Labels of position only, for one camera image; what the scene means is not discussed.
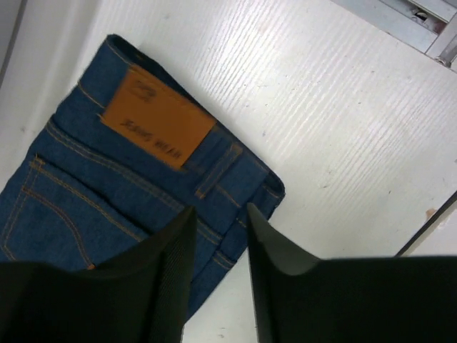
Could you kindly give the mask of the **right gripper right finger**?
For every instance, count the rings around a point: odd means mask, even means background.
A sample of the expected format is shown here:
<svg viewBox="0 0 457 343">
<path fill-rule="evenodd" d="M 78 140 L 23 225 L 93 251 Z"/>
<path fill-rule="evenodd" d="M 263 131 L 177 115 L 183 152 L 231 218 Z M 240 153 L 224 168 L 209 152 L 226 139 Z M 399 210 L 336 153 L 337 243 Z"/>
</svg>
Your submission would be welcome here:
<svg viewBox="0 0 457 343">
<path fill-rule="evenodd" d="M 260 342 L 454 342 L 456 258 L 319 259 L 248 205 Z"/>
</svg>

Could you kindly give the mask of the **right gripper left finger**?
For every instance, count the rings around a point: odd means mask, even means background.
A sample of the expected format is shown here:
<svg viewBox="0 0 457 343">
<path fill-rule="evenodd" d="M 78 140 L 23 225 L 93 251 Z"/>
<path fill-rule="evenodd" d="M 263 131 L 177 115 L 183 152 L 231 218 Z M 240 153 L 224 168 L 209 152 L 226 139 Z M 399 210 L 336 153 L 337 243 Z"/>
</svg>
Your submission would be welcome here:
<svg viewBox="0 0 457 343">
<path fill-rule="evenodd" d="M 3 342 L 180 342 L 189 305 L 196 212 L 91 270 L 1 265 Z"/>
</svg>

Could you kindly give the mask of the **dark blue denim trousers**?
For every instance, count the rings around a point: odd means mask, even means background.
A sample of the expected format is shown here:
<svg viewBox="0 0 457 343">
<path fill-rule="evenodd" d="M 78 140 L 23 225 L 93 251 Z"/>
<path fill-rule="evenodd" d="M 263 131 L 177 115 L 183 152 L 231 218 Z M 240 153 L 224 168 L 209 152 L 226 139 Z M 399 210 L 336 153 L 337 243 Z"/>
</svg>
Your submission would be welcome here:
<svg viewBox="0 0 457 343">
<path fill-rule="evenodd" d="M 178 169 L 107 127 L 102 116 L 133 66 L 192 100 L 159 63 L 108 35 L 1 192 L 1 260 L 91 269 L 193 206 L 192 316 L 246 249 L 247 204 L 270 218 L 285 187 L 221 123 Z"/>
</svg>

